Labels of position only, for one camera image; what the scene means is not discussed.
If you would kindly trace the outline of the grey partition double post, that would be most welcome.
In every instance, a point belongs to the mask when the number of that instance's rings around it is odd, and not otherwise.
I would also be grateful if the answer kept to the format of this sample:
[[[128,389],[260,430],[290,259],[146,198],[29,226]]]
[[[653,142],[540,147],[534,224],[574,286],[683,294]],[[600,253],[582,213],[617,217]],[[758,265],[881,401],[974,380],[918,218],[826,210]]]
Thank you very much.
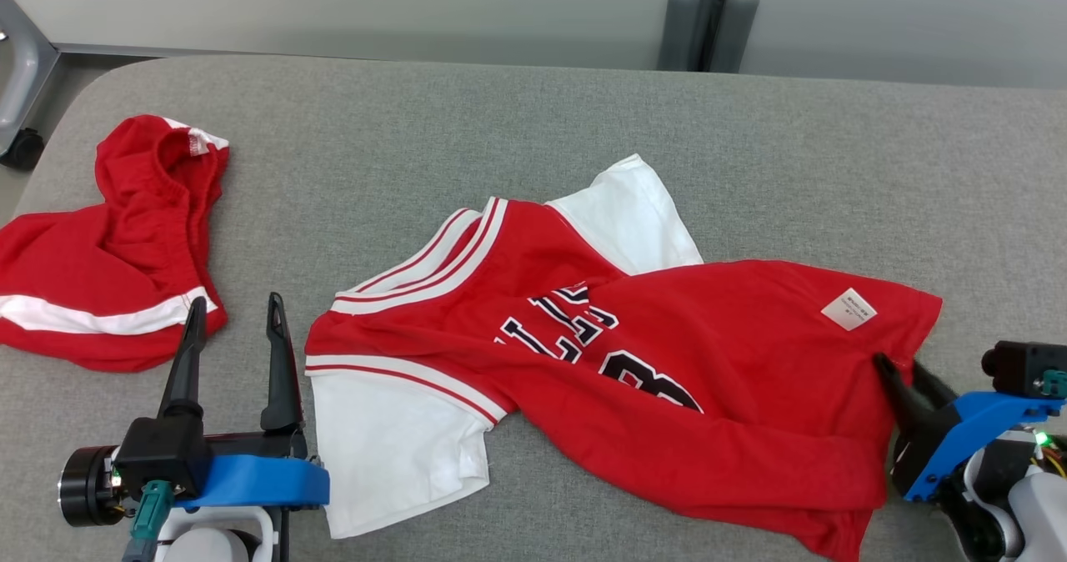
[[[656,68],[740,73],[761,0],[668,0]]]

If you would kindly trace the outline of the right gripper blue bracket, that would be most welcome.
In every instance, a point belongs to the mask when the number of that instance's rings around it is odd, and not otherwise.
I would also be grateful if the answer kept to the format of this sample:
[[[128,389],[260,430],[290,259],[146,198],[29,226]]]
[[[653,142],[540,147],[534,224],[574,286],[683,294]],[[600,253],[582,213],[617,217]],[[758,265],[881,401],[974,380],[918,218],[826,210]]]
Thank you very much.
[[[1013,425],[1048,420],[1062,399],[1030,399],[997,392],[958,398],[947,383],[917,359],[911,381],[883,353],[874,354],[885,398],[897,425],[892,483],[909,501],[930,501],[960,464]]]

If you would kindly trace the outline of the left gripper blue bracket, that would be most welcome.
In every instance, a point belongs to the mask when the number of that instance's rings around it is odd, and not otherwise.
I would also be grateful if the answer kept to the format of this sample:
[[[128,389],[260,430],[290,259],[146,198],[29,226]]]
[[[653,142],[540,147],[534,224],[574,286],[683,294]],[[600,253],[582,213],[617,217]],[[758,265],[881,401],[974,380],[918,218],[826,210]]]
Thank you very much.
[[[207,300],[192,301],[184,335],[171,365],[158,418],[203,417],[198,402],[203,346],[208,338]],[[190,452],[163,447],[152,457],[141,447],[118,445],[76,449],[58,477],[58,508],[73,527],[114,525],[133,515],[152,481],[168,482],[177,508],[262,505],[297,511],[327,505],[330,475],[306,459],[303,399],[288,319],[278,293],[267,306],[270,343],[268,402],[260,414],[262,432],[209,435]]]

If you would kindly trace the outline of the red shorts white stripe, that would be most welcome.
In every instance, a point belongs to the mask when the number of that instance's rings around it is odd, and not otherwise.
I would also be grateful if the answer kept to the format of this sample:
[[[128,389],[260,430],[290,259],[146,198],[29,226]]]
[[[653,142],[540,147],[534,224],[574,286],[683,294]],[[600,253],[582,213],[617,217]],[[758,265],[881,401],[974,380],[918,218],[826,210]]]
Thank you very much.
[[[160,115],[123,121],[97,147],[102,203],[0,228],[0,346],[106,373],[172,359],[191,304],[228,322],[208,272],[228,140]]]

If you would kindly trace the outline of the red white basketball jersey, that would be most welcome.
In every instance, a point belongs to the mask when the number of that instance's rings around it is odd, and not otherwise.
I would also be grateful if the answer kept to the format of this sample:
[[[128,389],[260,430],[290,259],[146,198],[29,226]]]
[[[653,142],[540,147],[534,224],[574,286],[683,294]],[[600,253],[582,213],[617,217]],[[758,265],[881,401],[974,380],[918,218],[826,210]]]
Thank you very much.
[[[638,155],[576,193],[461,208],[313,323],[333,539],[490,483],[522,413],[583,470],[694,518],[859,562],[892,414],[942,300],[781,259],[708,263]]]

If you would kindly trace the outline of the grey wheeled metal frame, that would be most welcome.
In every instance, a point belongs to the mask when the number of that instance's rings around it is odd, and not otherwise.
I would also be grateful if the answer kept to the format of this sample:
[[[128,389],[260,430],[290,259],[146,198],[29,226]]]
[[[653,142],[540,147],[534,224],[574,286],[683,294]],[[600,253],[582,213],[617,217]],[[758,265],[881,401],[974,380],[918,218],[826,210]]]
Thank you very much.
[[[23,9],[0,0],[0,166],[37,167],[45,139],[26,122],[57,61],[58,50]]]

